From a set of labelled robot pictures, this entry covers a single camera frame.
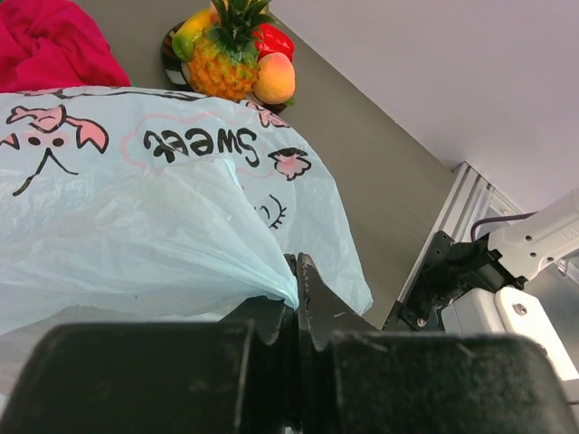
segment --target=black cable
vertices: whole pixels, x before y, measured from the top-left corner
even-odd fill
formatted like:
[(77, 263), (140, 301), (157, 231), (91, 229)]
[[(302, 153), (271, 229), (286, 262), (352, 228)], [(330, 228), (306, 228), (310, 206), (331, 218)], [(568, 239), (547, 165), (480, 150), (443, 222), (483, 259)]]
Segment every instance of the black cable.
[(487, 223), (497, 223), (497, 222), (515, 222), (518, 220), (525, 220), (531, 215), (536, 214), (536, 212), (528, 212), (526, 214), (518, 215), (505, 215), (504, 217), (488, 217), (487, 219), (482, 219), (475, 222), (470, 228), (470, 240), (475, 241), (477, 238), (477, 229), (479, 226)]

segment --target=pineapple leaves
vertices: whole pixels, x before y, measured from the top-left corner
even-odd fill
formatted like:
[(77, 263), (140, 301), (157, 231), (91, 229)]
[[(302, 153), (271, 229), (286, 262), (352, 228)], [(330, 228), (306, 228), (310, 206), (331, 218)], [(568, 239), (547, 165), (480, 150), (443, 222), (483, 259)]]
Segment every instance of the pineapple leaves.
[(263, 11), (268, 4), (270, 3), (270, 0), (253, 0), (249, 7), (247, 8), (247, 14), (246, 17), (247, 19), (253, 23), (253, 20), (255, 19), (256, 16), (259, 16), (261, 14), (261, 11)]
[(233, 61), (254, 61), (254, 47), (259, 25), (273, 24), (276, 20), (264, 13), (271, 0), (211, 0), (219, 14), (221, 24), (211, 31), (211, 36), (229, 53)]
[(275, 22), (276, 22), (275, 18), (273, 18), (272, 16), (267, 15), (267, 14), (259, 14), (252, 21), (254, 26), (261, 25), (261, 24), (274, 24)]
[(233, 9), (235, 9), (236, 11), (242, 11), (243, 9), (245, 9), (247, 0), (232, 0), (232, 4)]
[(221, 25), (223, 27), (226, 27), (226, 23), (227, 23), (227, 9), (229, 9), (226, 5), (225, 2), (223, 0), (211, 0), (211, 2), (214, 4), (215, 9), (217, 10), (217, 14), (219, 15), (219, 19), (221, 20)]

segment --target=yellow fruit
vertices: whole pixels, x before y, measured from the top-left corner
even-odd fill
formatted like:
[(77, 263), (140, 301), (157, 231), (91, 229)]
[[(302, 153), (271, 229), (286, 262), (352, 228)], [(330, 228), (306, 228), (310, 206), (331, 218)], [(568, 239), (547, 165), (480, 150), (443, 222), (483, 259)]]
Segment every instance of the yellow fruit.
[(266, 104), (282, 104), (296, 91), (296, 72), (288, 56), (281, 52), (268, 54), (259, 62), (260, 76), (253, 93)]
[(260, 71), (254, 32), (275, 21), (261, 14), (267, 3), (212, 0), (218, 22), (197, 39), (188, 62), (196, 91), (225, 99), (244, 99), (252, 91)]
[(182, 61), (190, 61), (195, 41), (211, 27), (211, 11), (204, 9), (189, 18), (173, 37), (173, 52)]
[(259, 75), (257, 58), (254, 62), (236, 62), (208, 34), (197, 40), (189, 70), (197, 92), (225, 99), (244, 99)]

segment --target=red bell pepper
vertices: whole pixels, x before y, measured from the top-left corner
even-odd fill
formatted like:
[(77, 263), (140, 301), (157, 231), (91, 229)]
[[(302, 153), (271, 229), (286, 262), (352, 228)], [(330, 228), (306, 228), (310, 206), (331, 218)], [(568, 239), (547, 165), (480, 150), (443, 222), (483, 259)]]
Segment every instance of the red bell pepper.
[(258, 29), (253, 32), (255, 48), (260, 52), (258, 60), (273, 52), (282, 52), (293, 61), (294, 45), (287, 34), (271, 24), (260, 24)]

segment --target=pineapple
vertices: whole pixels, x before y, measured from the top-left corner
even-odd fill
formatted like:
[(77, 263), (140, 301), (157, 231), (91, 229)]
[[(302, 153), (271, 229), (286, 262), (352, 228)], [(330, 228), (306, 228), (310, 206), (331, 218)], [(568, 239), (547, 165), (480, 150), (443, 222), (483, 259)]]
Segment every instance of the pineapple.
[(261, 12), (270, 0), (212, 0), (220, 23), (197, 39), (188, 63), (196, 91), (225, 99), (244, 99), (260, 74), (254, 32), (275, 20)]

